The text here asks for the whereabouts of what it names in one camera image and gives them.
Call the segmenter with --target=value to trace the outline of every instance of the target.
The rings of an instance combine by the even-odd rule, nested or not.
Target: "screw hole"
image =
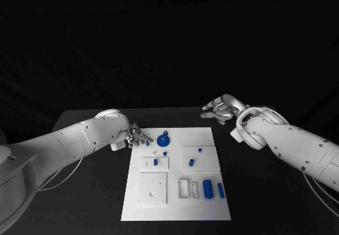
[[[8,156],[8,158],[13,161],[16,161],[16,157],[15,156]]]

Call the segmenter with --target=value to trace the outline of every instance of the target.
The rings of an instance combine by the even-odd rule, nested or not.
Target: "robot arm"
[[[0,234],[22,216],[48,177],[109,144],[113,151],[153,140],[119,110],[107,110],[62,130],[0,145]]]
[[[238,142],[260,150],[270,146],[275,155],[332,189],[339,191],[339,146],[325,138],[289,124],[283,116],[269,108],[246,106],[231,95],[224,95],[204,106],[214,112],[221,124],[237,116],[231,132]]]

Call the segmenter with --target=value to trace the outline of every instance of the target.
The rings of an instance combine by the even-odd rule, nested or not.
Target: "dark backdrop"
[[[0,8],[9,143],[74,109],[204,106],[228,93],[337,141],[335,6],[303,1],[42,1]]]

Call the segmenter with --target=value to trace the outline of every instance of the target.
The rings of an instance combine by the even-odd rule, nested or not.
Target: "dark table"
[[[65,111],[54,131],[101,111]],[[132,150],[113,152],[109,145],[84,158],[61,186],[37,194],[5,235],[337,234],[339,219],[315,196],[302,172],[269,147],[254,150],[231,137],[236,119],[223,126],[217,119],[201,118],[201,107],[122,111],[142,128],[213,128],[233,220],[122,222]],[[70,175],[77,163],[65,167],[49,186]]]

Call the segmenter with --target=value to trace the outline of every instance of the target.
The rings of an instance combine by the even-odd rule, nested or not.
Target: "cable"
[[[77,170],[77,168],[78,168],[78,166],[80,166],[80,164],[81,164],[81,161],[83,161],[83,159],[80,160],[80,163],[78,163],[75,169],[73,170],[73,173],[75,172],[75,170]],[[68,176],[54,187],[41,189],[39,191],[47,191],[47,190],[51,190],[51,189],[54,189],[55,187],[58,187],[58,186],[67,181],[67,179],[71,177],[73,173],[70,174],[70,176]]]
[[[60,174],[60,172],[62,171],[62,169],[58,170],[58,172],[55,173],[55,175],[51,177],[51,179],[48,180],[48,182],[41,186],[39,190],[47,186],[47,184],[51,182],[51,180],[57,177],[57,175]]]
[[[321,199],[324,205],[331,209],[331,211],[334,212],[334,214],[339,217],[339,214],[337,214],[337,212],[332,210],[332,208],[328,206],[328,204],[325,203],[324,199],[322,199],[321,196],[318,195],[318,193],[316,193],[316,191],[315,191],[315,189],[313,189],[311,183],[309,183],[309,187],[311,187],[311,189],[313,190],[313,192],[315,192],[318,198]]]
[[[335,199],[335,197],[325,191],[324,187],[319,185],[318,181],[313,178],[313,181],[318,185],[318,187],[322,189],[322,191],[325,192],[325,194],[331,197],[331,199],[339,204],[339,201]]]

